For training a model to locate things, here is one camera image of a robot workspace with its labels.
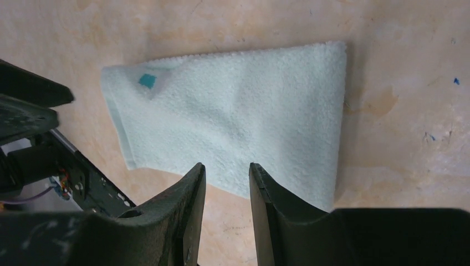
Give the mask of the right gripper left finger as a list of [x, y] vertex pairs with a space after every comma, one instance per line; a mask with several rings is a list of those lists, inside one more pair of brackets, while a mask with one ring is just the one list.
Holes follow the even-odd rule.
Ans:
[[95, 212], [1, 214], [2, 265], [197, 265], [206, 169], [117, 218]]

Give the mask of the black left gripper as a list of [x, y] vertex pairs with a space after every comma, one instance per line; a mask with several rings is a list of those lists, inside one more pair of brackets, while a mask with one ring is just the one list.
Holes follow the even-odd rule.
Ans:
[[2, 203], [25, 204], [27, 199], [18, 198], [22, 189], [47, 180], [39, 197], [54, 191], [83, 211], [118, 217], [136, 206], [58, 130], [51, 130], [59, 120], [49, 108], [74, 101], [68, 87], [1, 60], [1, 94], [1, 145], [27, 137], [31, 144], [1, 152]]

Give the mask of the mint green towel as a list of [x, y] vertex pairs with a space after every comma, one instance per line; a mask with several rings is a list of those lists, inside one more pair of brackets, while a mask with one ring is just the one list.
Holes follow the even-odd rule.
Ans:
[[107, 66], [100, 87], [130, 170], [185, 174], [249, 197], [261, 164], [295, 195], [333, 207], [346, 44], [188, 55]]

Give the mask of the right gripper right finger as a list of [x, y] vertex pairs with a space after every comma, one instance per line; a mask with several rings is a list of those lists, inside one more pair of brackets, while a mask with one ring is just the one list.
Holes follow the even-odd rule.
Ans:
[[469, 213], [453, 208], [340, 208], [305, 202], [249, 167], [259, 265], [468, 265]]

